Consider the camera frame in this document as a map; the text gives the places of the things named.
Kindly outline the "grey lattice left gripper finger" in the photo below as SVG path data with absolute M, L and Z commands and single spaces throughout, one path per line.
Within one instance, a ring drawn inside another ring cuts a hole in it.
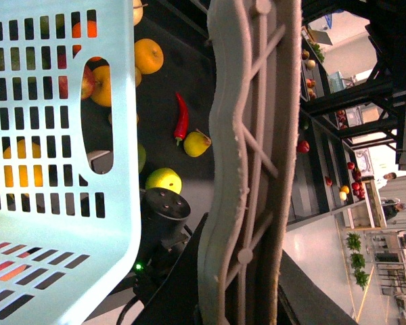
M 212 1 L 214 196 L 198 247 L 204 324 L 275 324 L 298 140 L 299 1 Z

